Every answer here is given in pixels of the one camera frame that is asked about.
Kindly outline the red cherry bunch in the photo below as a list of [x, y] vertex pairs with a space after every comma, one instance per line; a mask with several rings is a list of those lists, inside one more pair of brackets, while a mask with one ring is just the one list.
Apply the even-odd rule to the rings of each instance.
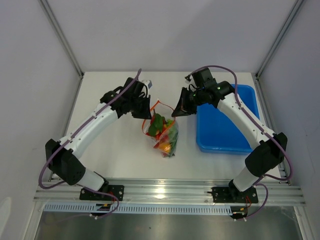
[[172, 119], [165, 118], [154, 110], [146, 134], [159, 140], [161, 135], [172, 125], [172, 123]]

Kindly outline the clear zip bag orange zipper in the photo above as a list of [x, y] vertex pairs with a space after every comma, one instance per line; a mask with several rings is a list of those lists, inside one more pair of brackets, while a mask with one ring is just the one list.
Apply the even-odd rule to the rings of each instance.
[[173, 111], [171, 106], [158, 100], [150, 108], [151, 119], [145, 119], [141, 126], [152, 148], [164, 158], [175, 156], [179, 138], [179, 126], [172, 116]]

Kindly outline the red orange mango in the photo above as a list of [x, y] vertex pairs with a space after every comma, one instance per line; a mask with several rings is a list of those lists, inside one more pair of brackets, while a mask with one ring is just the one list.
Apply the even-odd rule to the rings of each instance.
[[162, 140], [160, 140], [159, 142], [157, 142], [154, 146], [153, 146], [153, 148], [154, 149], [158, 149], [158, 150], [162, 150], [162, 144], [163, 144], [163, 141]]

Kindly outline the yellow orange mango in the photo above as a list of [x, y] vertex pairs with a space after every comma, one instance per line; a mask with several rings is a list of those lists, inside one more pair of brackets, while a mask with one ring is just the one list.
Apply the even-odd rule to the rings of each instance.
[[169, 154], [171, 152], [171, 144], [169, 142], [163, 142], [159, 144], [159, 149], [166, 154]]

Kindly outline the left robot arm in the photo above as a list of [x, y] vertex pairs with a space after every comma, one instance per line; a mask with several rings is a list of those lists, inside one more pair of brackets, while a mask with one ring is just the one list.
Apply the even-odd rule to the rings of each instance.
[[150, 80], [129, 77], [123, 86], [105, 93], [94, 111], [69, 134], [45, 144], [45, 167], [58, 175], [63, 183], [91, 189], [97, 200], [108, 196], [107, 181], [98, 173], [86, 168], [80, 161], [93, 140], [109, 125], [130, 113], [135, 119], [151, 119]]

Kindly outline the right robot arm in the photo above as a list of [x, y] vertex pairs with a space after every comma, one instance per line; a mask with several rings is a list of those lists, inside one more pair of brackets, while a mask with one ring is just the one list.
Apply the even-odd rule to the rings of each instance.
[[245, 159], [245, 167], [228, 184], [228, 196], [234, 202], [246, 197], [247, 190], [257, 185], [268, 171], [289, 157], [286, 153], [288, 138], [275, 133], [262, 122], [241, 100], [238, 85], [213, 78], [211, 65], [203, 66], [188, 74], [185, 79], [194, 81], [195, 90], [183, 87], [172, 116], [196, 114], [197, 107], [210, 104], [228, 117], [243, 134], [252, 152]]

